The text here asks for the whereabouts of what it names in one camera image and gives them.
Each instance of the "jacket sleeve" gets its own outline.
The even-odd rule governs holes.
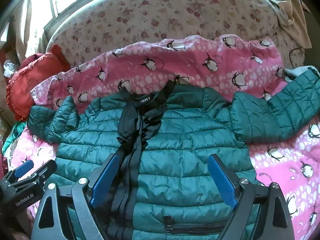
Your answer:
[[[247,143],[284,141],[319,113],[319,93],[319,77],[307,70],[268,101],[236,92],[216,118]]]
[[[57,111],[44,106],[31,107],[28,128],[32,134],[47,142],[60,143],[63,135],[78,125],[79,115],[71,96],[64,100]]]

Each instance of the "quilted jacket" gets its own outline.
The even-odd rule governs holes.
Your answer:
[[[238,177],[257,183],[247,143],[287,140],[320,110],[319,77],[311,70],[268,101],[236,92],[228,102],[211,88],[171,84],[143,97],[124,89],[96,98],[81,115],[71,97],[57,111],[31,109],[31,132],[60,143],[58,169],[48,183],[88,177],[134,138],[106,215],[106,230],[116,239],[211,239],[211,223],[228,220],[231,208],[208,172],[208,156],[216,153]],[[186,228],[204,224],[207,229],[173,234],[165,216]],[[253,209],[244,239],[255,216]]]

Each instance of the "blue rubber pad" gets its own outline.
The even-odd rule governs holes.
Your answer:
[[[235,208],[238,204],[235,188],[212,155],[208,158],[208,170],[215,182],[223,201]]]
[[[104,202],[111,183],[118,172],[118,168],[119,158],[117,155],[114,155],[108,166],[105,167],[104,171],[101,173],[96,184],[93,186],[92,198],[90,201],[93,208],[96,208]]]
[[[19,179],[23,175],[25,175],[28,171],[30,171],[33,168],[33,161],[28,160],[22,165],[20,165],[18,168],[16,168],[16,171],[14,173],[14,176]]]

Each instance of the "silver bolt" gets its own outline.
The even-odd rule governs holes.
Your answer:
[[[54,189],[56,187],[56,185],[54,183],[50,183],[48,185],[48,189]]]
[[[272,182],[271,185],[272,185],[274,188],[279,188],[279,184],[276,183],[276,182]]]
[[[249,183],[249,180],[246,179],[246,178],[241,178],[241,179],[240,179],[240,182],[241,182],[241,184],[247,185],[247,184]]]
[[[81,178],[81,179],[79,179],[79,184],[86,184],[87,181],[88,181],[87,178]]]

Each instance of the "jacket pocket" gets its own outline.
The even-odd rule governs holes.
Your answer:
[[[205,223],[205,224],[178,224],[174,222],[172,216],[164,216],[163,223],[166,233],[188,234],[203,236],[222,232],[226,222]]]

